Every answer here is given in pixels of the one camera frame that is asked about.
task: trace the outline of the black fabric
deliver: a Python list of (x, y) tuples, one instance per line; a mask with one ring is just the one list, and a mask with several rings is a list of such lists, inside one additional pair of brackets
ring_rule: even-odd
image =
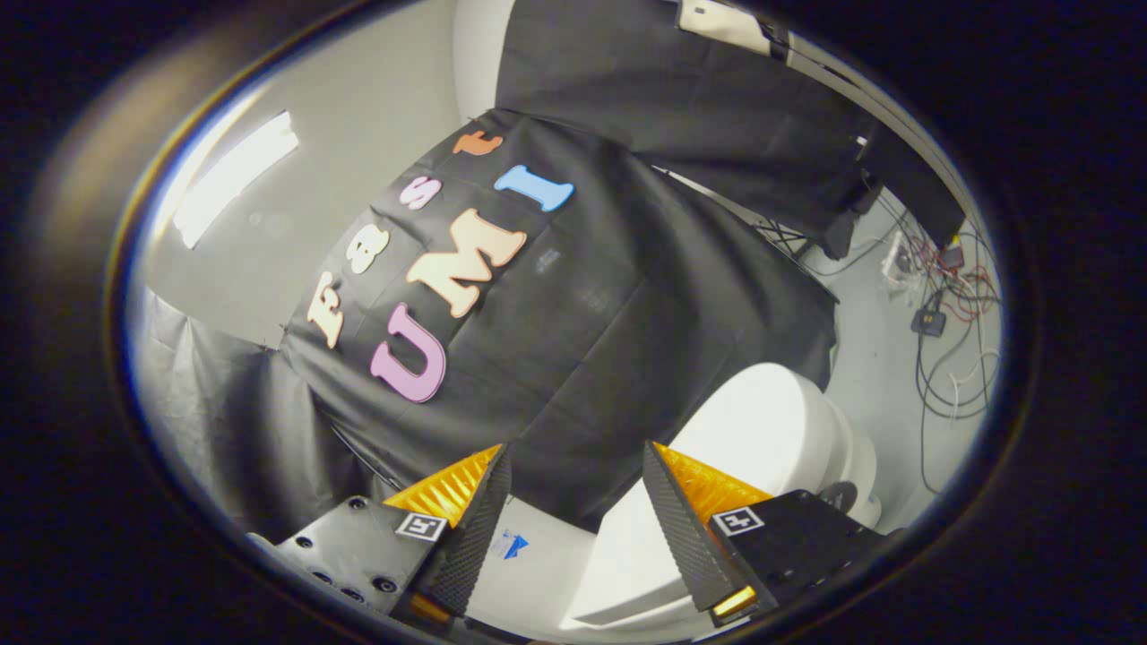
[(678, 30), (662, 0), (517, 0), (496, 106), (611, 139), (840, 258), (877, 121), (783, 62)]
[(146, 298), (132, 352), (156, 444), (240, 530), (279, 542), (352, 495), (397, 492), (330, 432), (282, 356)]
[[(462, 133), (502, 137), (484, 156), (452, 154)], [(576, 191), (561, 208), (494, 181), (517, 164)], [(398, 195), (414, 178), (444, 186), (421, 210)], [(450, 224), (466, 209), (525, 246), (461, 318), (405, 275), (423, 252), (455, 250)], [(390, 242), (362, 274), (345, 249), (366, 224)], [(315, 407), (404, 485), (492, 444), (512, 442), (513, 494), (594, 528), (641, 467), (645, 440), (668, 443), (726, 379), (775, 362), (824, 388), (835, 342), (834, 301), (790, 259), (723, 207), (621, 146), (505, 110), (435, 147), (362, 212), (321, 266), (344, 314), (328, 349), (302, 294), (281, 349)], [(387, 322), (406, 303), (446, 350), (446, 374), (426, 403), (369, 372), (387, 341), (421, 373), (424, 358)]]
[(874, 177), (869, 185), (873, 180), (887, 185), (937, 247), (947, 246), (960, 232), (963, 226), (960, 203), (928, 162), (898, 134), (881, 125), (860, 162)]

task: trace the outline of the gray wall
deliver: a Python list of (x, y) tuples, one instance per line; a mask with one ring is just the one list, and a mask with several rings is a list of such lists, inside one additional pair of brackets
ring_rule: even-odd
[[(861, 217), (852, 238), (853, 251), (844, 261), (830, 262), (819, 250), (809, 255), (809, 265), (825, 273), (836, 271), (859, 256), (872, 243), (872, 238), (883, 235), (899, 215), (903, 205), (895, 195), (884, 191), (892, 212), (877, 203), (872, 212)], [(967, 266), (974, 264), (973, 242), (963, 243)], [(836, 309), (837, 356), (833, 378), (826, 394), (849, 418), (852, 426), (868, 433), (876, 448), (876, 483), (873, 492), (883, 505), (876, 529), (887, 533), (911, 524), (928, 508), (935, 496), (920, 477), (920, 412), (921, 403), (913, 381), (916, 359), (916, 335), (910, 329), (912, 316), (919, 304), (908, 305), (899, 296), (889, 297), (882, 287), (881, 262), (888, 244), (857, 262), (848, 271), (820, 278), (837, 297)], [(992, 282), (999, 285), (996, 267), (981, 250), (980, 264), (985, 266)], [(945, 302), (954, 303), (947, 296)], [(946, 309), (947, 324), (939, 339), (926, 337), (922, 352), (924, 373), (931, 370), (944, 352), (954, 347), (967, 328)], [(976, 327), (962, 345), (936, 371), (931, 386), (947, 401), (953, 401), (949, 372), (963, 379), (980, 363), (980, 345), (984, 349), (1001, 347), (1000, 311), (993, 309), (981, 317), (981, 343)], [(984, 359), (991, 376), (996, 357)], [(961, 398), (983, 388), (978, 372), (960, 386)], [(960, 413), (983, 406), (981, 397), (960, 405)], [(945, 409), (933, 401), (937, 409)], [(924, 471), (928, 483), (942, 490), (963, 463), (972, 442), (980, 434), (984, 414), (954, 422), (928, 413), (924, 418)]]
[(380, 15), (307, 53), (258, 90), (204, 163), (282, 110), (299, 147), (219, 215), (195, 249), (169, 226), (148, 286), (209, 326), (278, 347), (314, 267), (369, 200), (458, 129), (454, 0)]

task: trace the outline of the foam letter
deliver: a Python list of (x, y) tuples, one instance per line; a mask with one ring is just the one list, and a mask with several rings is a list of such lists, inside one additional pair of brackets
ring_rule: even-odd
[(387, 381), (398, 394), (414, 403), (428, 401), (438, 391), (446, 374), (446, 351), (442, 349), (442, 343), (411, 318), (405, 302), (398, 303), (390, 314), (387, 331), (391, 335), (406, 336), (406, 340), (414, 343), (427, 357), (427, 368), (421, 375), (412, 374), (397, 358), (390, 356), (390, 345), (383, 342), (374, 350), (370, 374)]
[(554, 184), (548, 179), (543, 179), (531, 173), (524, 165), (515, 165), (506, 174), (498, 178), (494, 188), (504, 191), (509, 188), (515, 193), (522, 193), (526, 197), (541, 202), (541, 211), (549, 212), (565, 203), (574, 194), (572, 184)]
[(323, 271), (319, 277), (319, 288), (314, 290), (311, 306), (306, 310), (307, 322), (314, 322), (327, 336), (327, 347), (335, 349), (338, 334), (343, 331), (343, 312), (335, 311), (338, 306), (338, 294), (330, 288), (335, 277)]
[(419, 177), (406, 188), (403, 188), (403, 194), (398, 196), (398, 201), (406, 204), (406, 208), (411, 210), (419, 210), (420, 208), (427, 205), (427, 202), (434, 199), (442, 189), (442, 181), (437, 179), (430, 179), (429, 177)]
[(483, 139), (485, 134), (485, 130), (479, 130), (473, 134), (462, 134), (458, 138), (458, 142), (454, 143), (454, 154), (457, 155), (460, 150), (466, 150), (471, 155), (486, 155), (492, 153), (498, 146), (501, 146), (501, 137)]
[(390, 243), (390, 232), (380, 231), (374, 224), (367, 224), (354, 234), (351, 244), (346, 247), (346, 259), (351, 261), (351, 271), (362, 273), (370, 267), (376, 255)]
[(525, 243), (525, 233), (504, 231), (478, 217), (478, 211), (471, 208), (450, 225), (450, 236), (454, 239), (458, 251), (423, 255), (406, 272), (406, 281), (424, 282), (446, 298), (451, 316), (461, 318), (478, 301), (478, 288), (462, 287), (455, 280), (490, 280), (493, 275), (478, 250), (490, 257), (490, 264), (502, 266)]

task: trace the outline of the toilet seat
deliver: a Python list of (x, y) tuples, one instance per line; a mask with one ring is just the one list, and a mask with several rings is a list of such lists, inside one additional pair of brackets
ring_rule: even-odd
[[(869, 528), (876, 472), (872, 441), (811, 381), (777, 364), (751, 365), (721, 384), (669, 444), (770, 495), (857, 485), (849, 515)], [(638, 482), (606, 514), (567, 624), (661, 627), (680, 612), (658, 611), (688, 597), (649, 496)]]

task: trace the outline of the fluorescent light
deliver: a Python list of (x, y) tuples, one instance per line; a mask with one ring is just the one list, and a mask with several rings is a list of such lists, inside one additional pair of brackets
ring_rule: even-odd
[(175, 215), (175, 209), (179, 208), (179, 202), (182, 201), (184, 195), (187, 194), (187, 188), (192, 185), (192, 178), (198, 172), (200, 166), (206, 161), (208, 155), (219, 143), (223, 135), (235, 125), (240, 117), (247, 114), (248, 108), (255, 103), (262, 93), (262, 90), (256, 91), (236, 101), (235, 104), (216, 117), (211, 126), (197, 137), (187, 149), (164, 188), (163, 197), (159, 200), (159, 205), (156, 209), (156, 223), (158, 226), (153, 231), (153, 235), (161, 234), (166, 225), (171, 223)]
[(297, 147), (298, 137), (290, 127), (290, 112), (282, 112), (227, 150), (192, 186), (175, 210), (172, 223), (182, 233), (187, 248), (195, 248), (216, 217), (251, 181)]

